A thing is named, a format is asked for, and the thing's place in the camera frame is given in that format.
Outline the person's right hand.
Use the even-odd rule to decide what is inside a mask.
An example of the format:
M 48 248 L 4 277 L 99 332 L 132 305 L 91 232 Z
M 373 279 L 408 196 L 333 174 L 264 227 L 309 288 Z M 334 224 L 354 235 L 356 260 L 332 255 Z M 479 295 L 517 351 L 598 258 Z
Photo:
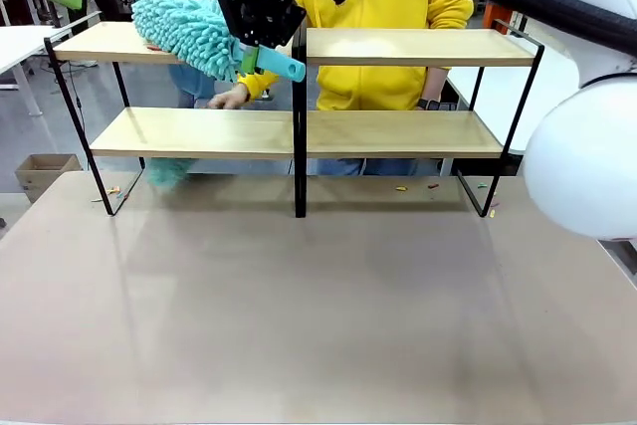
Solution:
M 236 84 L 227 92 L 216 94 L 208 103 L 211 109 L 238 109 L 250 99 L 250 93 L 244 84 Z

